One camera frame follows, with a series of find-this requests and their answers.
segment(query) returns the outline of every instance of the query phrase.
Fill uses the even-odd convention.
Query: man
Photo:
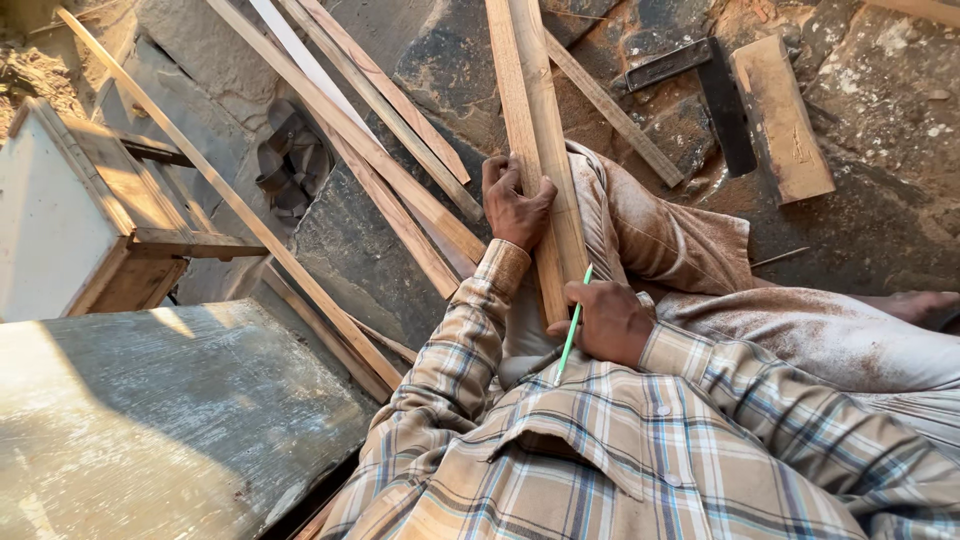
[[[957,465],[835,389],[846,389],[843,377],[829,380],[832,368],[816,365],[830,358],[818,353],[825,344],[861,353],[861,315],[916,338],[922,359],[956,353],[960,341],[937,341],[850,297],[758,288],[746,222],[664,203],[614,163],[568,150],[597,282],[566,286],[584,324],[560,384],[555,347],[568,324],[543,334],[524,278],[556,188],[543,179],[536,196],[518,195],[516,163],[488,160],[484,208],[495,240],[373,419],[322,538],[960,535]],[[625,268],[700,294],[670,293],[655,313],[648,294],[625,284]],[[956,298],[866,300],[912,317]],[[777,301],[797,311],[779,318]],[[803,335],[804,317],[824,340]],[[838,342],[834,323],[864,335]],[[729,339],[745,333],[760,345]],[[870,361],[880,369],[868,391],[888,382],[893,391],[949,387],[935,380],[948,377],[946,365],[920,382],[885,377],[903,350],[875,337]],[[777,340],[778,353],[807,371],[761,347]]]

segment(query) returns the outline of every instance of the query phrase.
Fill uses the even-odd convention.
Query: bare foot
[[[960,292],[910,291],[890,296],[849,295],[860,302],[876,307],[910,324],[919,324],[928,315],[960,304]]]

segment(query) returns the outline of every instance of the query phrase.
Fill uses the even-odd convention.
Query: hand
[[[520,162],[511,156],[490,158],[483,163],[483,210],[493,237],[507,240],[530,253],[550,224],[550,205],[557,187],[550,179],[540,179],[540,192],[532,198],[517,192]]]
[[[627,285],[617,282],[584,284],[569,282],[564,287],[571,304],[579,302],[583,326],[577,327],[573,342],[598,360],[636,369],[654,329],[654,321]],[[566,337],[570,321],[550,325],[549,335]]]

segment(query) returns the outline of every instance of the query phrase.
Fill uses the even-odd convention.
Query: white board
[[[116,238],[31,111],[0,150],[0,319],[60,317]]]

